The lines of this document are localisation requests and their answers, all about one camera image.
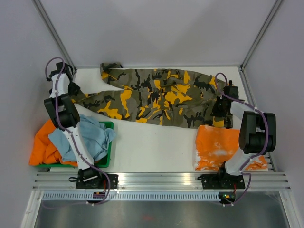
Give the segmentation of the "camouflage trousers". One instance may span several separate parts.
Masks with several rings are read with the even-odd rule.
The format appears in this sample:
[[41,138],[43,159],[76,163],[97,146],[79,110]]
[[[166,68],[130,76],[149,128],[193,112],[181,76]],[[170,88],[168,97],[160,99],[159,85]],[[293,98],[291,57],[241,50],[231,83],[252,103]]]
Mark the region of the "camouflage trousers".
[[130,122],[197,129],[202,125],[232,128],[233,117],[213,114],[225,82],[181,69],[123,69],[102,63],[101,79],[112,91],[72,96],[72,102],[92,112]]

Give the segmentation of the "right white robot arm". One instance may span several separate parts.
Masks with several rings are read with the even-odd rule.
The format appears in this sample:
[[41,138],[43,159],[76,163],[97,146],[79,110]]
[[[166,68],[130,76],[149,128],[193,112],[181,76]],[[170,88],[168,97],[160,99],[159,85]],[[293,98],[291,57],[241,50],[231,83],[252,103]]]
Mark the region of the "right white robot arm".
[[241,120],[239,149],[208,181],[213,189],[244,189],[244,170],[256,158],[272,152],[276,147],[276,115],[263,113],[246,101],[239,100],[236,86],[228,85],[221,93],[222,97],[217,98],[212,114],[216,117],[231,114]]

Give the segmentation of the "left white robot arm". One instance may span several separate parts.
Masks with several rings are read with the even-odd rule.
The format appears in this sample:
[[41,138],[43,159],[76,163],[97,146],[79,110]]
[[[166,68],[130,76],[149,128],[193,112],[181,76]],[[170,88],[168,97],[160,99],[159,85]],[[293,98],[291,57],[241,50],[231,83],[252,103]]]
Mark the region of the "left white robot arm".
[[44,100],[44,106],[53,123],[71,146],[76,157],[78,174],[75,178],[77,189],[98,189],[104,186],[104,178],[95,167],[95,161],[87,150],[80,133],[80,116],[69,95],[69,86],[73,84],[73,68],[61,61],[56,69],[46,76],[52,82],[50,97]]

